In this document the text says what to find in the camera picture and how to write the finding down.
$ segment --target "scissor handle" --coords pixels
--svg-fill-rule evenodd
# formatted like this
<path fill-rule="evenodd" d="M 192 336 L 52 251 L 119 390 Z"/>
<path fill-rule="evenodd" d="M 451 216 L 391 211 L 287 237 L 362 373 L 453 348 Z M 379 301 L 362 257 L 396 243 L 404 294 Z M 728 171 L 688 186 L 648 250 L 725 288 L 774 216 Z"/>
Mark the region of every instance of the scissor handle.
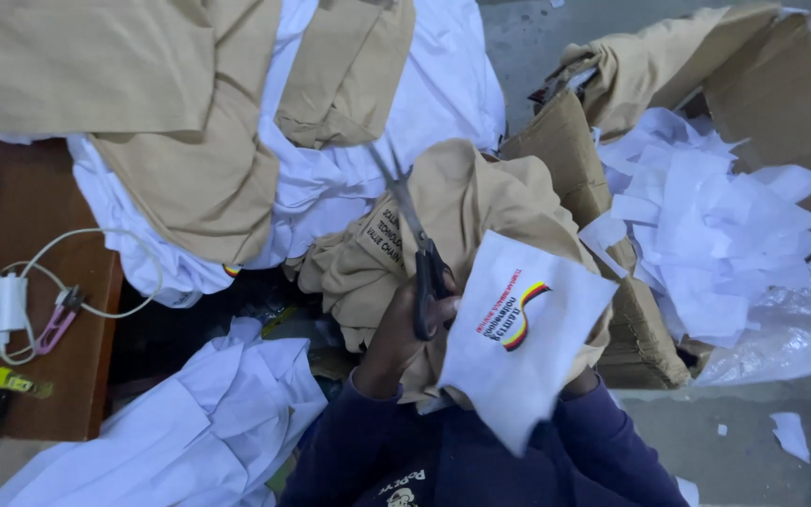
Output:
<path fill-rule="evenodd" d="M 435 329 L 428 325 L 431 315 L 429 307 L 434 302 L 444 300 L 452 295 L 446 289 L 444 273 L 452 270 L 437 252 L 437 246 L 433 239 L 427 240 L 427 250 L 418 250 L 414 254 L 415 283 L 417 285 L 414 294 L 414 335 L 419 340 L 429 342 L 434 339 Z"/>

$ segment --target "scissors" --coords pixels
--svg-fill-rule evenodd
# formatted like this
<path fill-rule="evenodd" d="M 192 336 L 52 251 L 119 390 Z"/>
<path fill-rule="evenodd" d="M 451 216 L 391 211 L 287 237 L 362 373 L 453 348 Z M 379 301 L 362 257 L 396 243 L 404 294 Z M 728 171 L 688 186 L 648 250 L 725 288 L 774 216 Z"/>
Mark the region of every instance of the scissors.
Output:
<path fill-rule="evenodd" d="M 434 311 L 434 302 L 452 295 L 452 292 L 446 288 L 444 279 L 444 273 L 448 272 L 452 275 L 452 270 L 440 257 L 434 240 L 427 236 L 418 220 L 418 214 L 414 211 L 412 195 L 408 191 L 407 176 L 403 173 L 402 166 L 399 165 L 399 158 L 396 152 L 393 152 L 393 147 L 390 147 L 395 165 L 392 170 L 380 158 L 380 154 L 373 144 L 368 144 L 367 148 L 377 163 L 377 167 L 380 167 L 380 171 L 384 174 L 387 188 L 399 203 L 399 213 L 405 217 L 405 222 L 418 244 L 418 251 L 414 253 L 417 291 L 414 295 L 413 330 L 419 340 L 429 342 L 436 334 L 436 327 L 429 324 L 429 322 L 433 322 L 431 317 L 434 316 L 430 314 Z"/>

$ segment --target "wooden table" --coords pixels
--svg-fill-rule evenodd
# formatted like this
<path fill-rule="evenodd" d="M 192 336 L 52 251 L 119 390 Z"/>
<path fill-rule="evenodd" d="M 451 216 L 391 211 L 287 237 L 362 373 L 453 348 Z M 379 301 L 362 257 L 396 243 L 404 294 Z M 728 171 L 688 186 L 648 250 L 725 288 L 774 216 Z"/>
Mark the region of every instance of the wooden table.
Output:
<path fill-rule="evenodd" d="M 0 269 L 28 261 L 62 233 L 96 227 L 71 174 L 62 140 L 30 146 L 0 143 Z M 39 261 L 68 286 L 78 285 L 86 303 L 116 313 L 122 271 L 117 253 L 100 233 L 70 236 Z M 58 288 L 36 270 L 28 275 L 28 314 L 34 332 L 45 329 Z M 0 437 L 82 441 L 99 434 L 115 322 L 81 312 L 51 353 L 14 369 L 36 382 L 51 382 L 51 397 L 15 393 Z M 9 349 L 27 346 L 13 332 Z M 0 366 L 6 365 L 0 359 Z"/>

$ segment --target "plastic wrap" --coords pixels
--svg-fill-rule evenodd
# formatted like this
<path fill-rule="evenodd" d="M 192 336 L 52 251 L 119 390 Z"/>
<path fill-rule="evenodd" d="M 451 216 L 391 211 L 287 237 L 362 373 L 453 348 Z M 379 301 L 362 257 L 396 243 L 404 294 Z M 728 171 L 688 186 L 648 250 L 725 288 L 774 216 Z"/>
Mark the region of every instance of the plastic wrap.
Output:
<path fill-rule="evenodd" d="M 717 347 L 693 385 L 736 385 L 811 375 L 811 281 L 807 289 L 775 289 L 754 307 L 733 348 Z"/>

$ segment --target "cardboard box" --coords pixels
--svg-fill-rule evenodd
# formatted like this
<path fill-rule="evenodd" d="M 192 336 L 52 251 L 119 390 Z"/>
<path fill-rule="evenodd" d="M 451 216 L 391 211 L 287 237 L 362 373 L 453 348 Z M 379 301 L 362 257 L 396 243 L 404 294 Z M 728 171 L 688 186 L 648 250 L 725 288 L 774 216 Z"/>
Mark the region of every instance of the cardboard box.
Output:
<path fill-rule="evenodd" d="M 704 19 L 712 24 L 697 32 L 702 25 L 694 22 Z M 547 164 L 553 188 L 579 226 L 612 202 L 590 127 L 602 126 L 604 139 L 614 139 L 649 107 L 700 109 L 712 115 L 726 141 L 749 139 L 736 151 L 737 172 L 788 163 L 811 169 L 811 15 L 806 11 L 772 4 L 705 9 L 637 35 L 605 39 L 611 47 L 597 42 L 569 47 L 567 56 L 580 56 L 563 57 L 564 66 L 537 95 L 550 99 L 501 147 L 506 158 L 535 155 Z M 587 78 L 591 74 L 597 77 Z M 582 75 L 585 84 L 579 85 Z M 811 211 L 811 197 L 801 206 Z M 609 253 L 634 272 L 635 252 L 626 238 Z M 600 269 L 616 278 L 603 264 Z M 685 340 L 681 351 L 675 347 L 643 282 L 631 276 L 620 281 L 614 309 L 612 343 L 599 363 L 610 387 L 677 388 L 707 361 L 709 346 Z"/>

